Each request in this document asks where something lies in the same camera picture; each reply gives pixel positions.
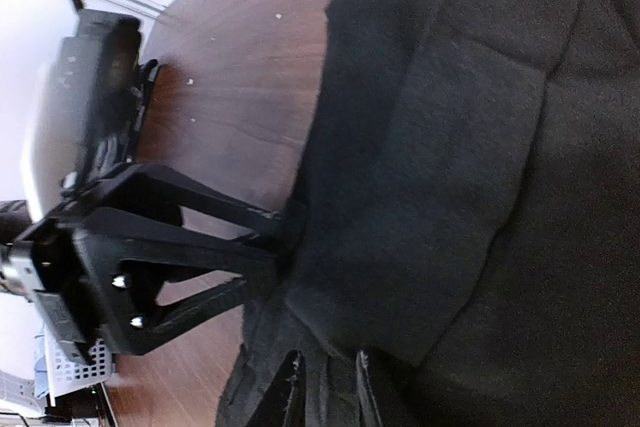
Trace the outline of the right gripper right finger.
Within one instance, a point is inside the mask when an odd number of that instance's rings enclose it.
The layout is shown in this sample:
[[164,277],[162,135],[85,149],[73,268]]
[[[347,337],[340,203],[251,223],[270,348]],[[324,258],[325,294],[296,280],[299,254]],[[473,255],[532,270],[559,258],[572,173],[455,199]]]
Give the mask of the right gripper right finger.
[[389,377],[379,359],[368,350],[356,356],[357,394],[361,425],[384,427],[393,425],[393,412],[388,403]]

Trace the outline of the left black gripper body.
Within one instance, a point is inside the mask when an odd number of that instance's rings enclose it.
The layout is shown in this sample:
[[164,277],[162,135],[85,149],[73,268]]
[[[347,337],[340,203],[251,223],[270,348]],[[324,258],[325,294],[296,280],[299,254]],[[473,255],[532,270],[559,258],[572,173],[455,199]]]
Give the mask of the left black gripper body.
[[1,291],[32,303],[72,362],[91,362],[100,314],[71,235],[54,220],[1,242]]

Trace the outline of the white plastic mesh basket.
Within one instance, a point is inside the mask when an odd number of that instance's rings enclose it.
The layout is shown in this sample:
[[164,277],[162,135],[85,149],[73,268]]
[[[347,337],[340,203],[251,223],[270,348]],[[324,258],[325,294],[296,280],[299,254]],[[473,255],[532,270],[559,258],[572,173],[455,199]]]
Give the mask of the white plastic mesh basket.
[[107,381],[115,371],[113,354],[99,339],[88,365],[71,361],[45,326],[35,336],[34,395],[54,399]]

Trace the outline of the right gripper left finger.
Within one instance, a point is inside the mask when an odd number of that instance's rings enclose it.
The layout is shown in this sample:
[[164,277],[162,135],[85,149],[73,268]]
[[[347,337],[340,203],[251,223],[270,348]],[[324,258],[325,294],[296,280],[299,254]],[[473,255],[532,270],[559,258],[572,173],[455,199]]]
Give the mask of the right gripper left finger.
[[300,351],[292,350],[254,411],[257,427],[305,426],[306,363]]

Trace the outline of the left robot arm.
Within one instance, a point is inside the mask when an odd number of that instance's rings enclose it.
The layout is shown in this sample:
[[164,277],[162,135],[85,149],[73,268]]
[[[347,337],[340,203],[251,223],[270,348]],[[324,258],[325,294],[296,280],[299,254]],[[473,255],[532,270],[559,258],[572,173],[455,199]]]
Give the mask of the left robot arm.
[[44,80],[25,201],[1,206],[1,289],[32,302],[66,357],[141,356],[277,284],[306,220],[134,161],[159,72],[139,21],[79,14]]

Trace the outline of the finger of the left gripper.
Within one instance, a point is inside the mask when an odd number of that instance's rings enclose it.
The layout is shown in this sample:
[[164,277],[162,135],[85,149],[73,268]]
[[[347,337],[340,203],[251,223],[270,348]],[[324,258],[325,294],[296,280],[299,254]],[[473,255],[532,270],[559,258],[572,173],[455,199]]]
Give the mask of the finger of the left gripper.
[[300,239],[300,204],[289,202],[281,213],[265,210],[218,192],[164,165],[121,163],[83,187],[65,189],[67,201],[102,204],[109,198],[156,206],[167,203],[248,228],[259,236],[293,246]]
[[274,254],[114,208],[73,230],[98,331],[116,353],[145,355],[269,293]]

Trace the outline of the black long sleeve shirt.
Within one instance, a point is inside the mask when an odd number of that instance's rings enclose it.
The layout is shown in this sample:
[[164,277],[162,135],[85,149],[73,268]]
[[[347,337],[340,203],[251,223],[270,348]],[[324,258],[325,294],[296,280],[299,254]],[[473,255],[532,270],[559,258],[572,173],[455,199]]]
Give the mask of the black long sleeve shirt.
[[283,285],[218,407],[290,350],[306,421],[361,422],[379,351],[421,426],[639,422],[639,0],[331,0]]

